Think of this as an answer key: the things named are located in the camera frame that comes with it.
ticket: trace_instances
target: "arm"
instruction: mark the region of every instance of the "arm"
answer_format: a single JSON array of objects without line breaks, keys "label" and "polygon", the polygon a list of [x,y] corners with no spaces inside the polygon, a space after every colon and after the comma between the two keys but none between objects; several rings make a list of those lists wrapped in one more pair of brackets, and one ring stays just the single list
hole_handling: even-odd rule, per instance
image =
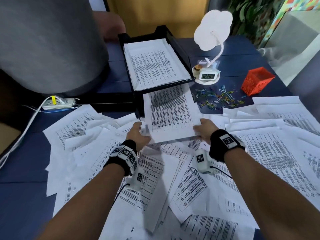
[{"label": "arm", "polygon": [[[137,151],[150,141],[140,134],[139,125],[134,123],[126,137],[136,143]],[[49,221],[38,240],[98,239],[124,175],[120,165],[106,165]]]},{"label": "arm", "polygon": [[[201,119],[195,126],[210,145],[218,128]],[[320,212],[296,189],[240,148],[227,151],[226,166],[266,239],[319,239]]]}]

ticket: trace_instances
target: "desk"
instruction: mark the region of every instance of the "desk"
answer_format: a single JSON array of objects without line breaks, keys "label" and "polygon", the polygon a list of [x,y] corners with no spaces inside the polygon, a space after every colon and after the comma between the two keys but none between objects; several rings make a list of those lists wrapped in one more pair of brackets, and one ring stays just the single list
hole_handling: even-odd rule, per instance
[{"label": "desk", "polygon": [[[180,39],[179,43],[186,50],[192,65],[204,56],[212,59],[220,50],[199,49],[192,38]],[[106,44],[109,51],[111,72],[98,93],[131,92],[125,62],[118,44]],[[274,73],[255,47],[242,36],[230,36],[225,42],[225,51],[221,61],[220,83],[226,87],[240,85],[249,69],[265,67]],[[257,96],[290,96],[288,88],[279,77],[275,77]],[[61,119],[70,111],[57,113],[39,113],[23,139],[21,145],[10,155],[6,165],[0,171],[0,236],[3,239],[34,239],[41,227],[48,222],[53,213],[55,195],[46,197],[45,171],[50,159],[50,144],[42,133],[44,129]],[[128,113],[104,113],[113,118]],[[263,239],[256,230],[254,240]]]}]

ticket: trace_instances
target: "power strip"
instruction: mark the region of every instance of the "power strip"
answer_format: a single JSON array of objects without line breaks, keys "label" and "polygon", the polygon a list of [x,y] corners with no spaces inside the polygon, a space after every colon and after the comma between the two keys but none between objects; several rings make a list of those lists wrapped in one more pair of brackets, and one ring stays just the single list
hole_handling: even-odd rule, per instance
[{"label": "power strip", "polygon": [[52,102],[52,99],[48,99],[43,105],[42,109],[50,110],[50,109],[67,109],[72,108],[76,104],[76,100],[73,97],[63,98],[62,103],[59,99],[56,99],[56,104]]}]

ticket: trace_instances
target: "desk lamp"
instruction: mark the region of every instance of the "desk lamp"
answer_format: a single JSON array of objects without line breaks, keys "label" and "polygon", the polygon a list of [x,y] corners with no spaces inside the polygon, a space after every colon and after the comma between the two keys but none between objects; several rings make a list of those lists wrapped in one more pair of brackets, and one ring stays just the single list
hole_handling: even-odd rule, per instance
[{"label": "desk lamp", "polygon": [[223,52],[223,42],[229,36],[232,23],[232,14],[228,11],[211,10],[202,18],[200,25],[194,32],[194,41],[203,51],[209,51],[220,45],[219,54],[213,59],[205,58],[192,68],[195,82],[211,85],[220,79],[220,71],[215,68],[214,62]]}]

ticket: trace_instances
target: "hand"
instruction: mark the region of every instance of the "hand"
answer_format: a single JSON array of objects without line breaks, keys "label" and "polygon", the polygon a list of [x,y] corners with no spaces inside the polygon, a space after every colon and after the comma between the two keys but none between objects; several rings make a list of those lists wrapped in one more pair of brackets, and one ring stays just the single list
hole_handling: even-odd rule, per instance
[{"label": "hand", "polygon": [[141,151],[144,146],[148,145],[148,143],[151,141],[150,136],[143,136],[140,133],[142,122],[135,122],[130,129],[130,131],[127,133],[126,140],[133,140],[137,145],[137,152]]},{"label": "hand", "polygon": [[196,132],[200,133],[200,136],[206,143],[211,145],[210,137],[212,133],[214,133],[219,128],[211,120],[200,119],[200,121],[201,121],[201,125],[195,125],[193,129]]}]

